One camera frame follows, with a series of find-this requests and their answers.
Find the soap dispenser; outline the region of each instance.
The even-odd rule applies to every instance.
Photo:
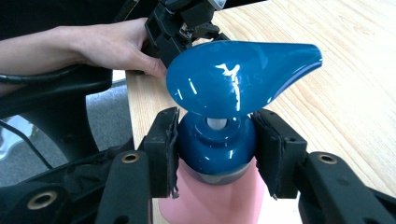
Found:
[[[217,41],[183,51],[166,87],[188,113],[178,125],[177,199],[160,199],[171,224],[257,223],[266,190],[249,114],[321,66],[308,44]]]

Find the person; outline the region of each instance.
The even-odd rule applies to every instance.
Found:
[[[72,64],[140,70],[165,77],[160,59],[141,52],[147,44],[146,18],[110,24],[58,26],[0,41],[0,74],[33,76]],[[0,97],[22,85],[0,83]]]

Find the wooden table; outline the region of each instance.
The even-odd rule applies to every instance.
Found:
[[[396,196],[396,3],[270,1],[217,12],[233,40],[312,43],[323,66],[266,108],[308,142],[343,158],[369,187]],[[175,103],[164,81],[127,75],[135,145]],[[298,223],[295,200],[265,200],[261,221]],[[155,223],[166,223],[158,211]]]

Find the pink bottle body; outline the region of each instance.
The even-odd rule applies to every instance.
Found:
[[[199,182],[180,165],[177,186],[179,198],[159,200],[161,214],[170,224],[256,224],[266,190],[255,159],[241,178],[222,186]]]

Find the gray floor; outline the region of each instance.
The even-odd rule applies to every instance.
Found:
[[[125,80],[108,91],[88,96],[87,107],[92,134],[101,150],[120,146],[132,136]],[[31,140],[53,167],[66,163],[63,154],[41,131],[38,130]],[[29,147],[19,143],[5,160],[0,161],[0,187],[16,184],[46,170]]]

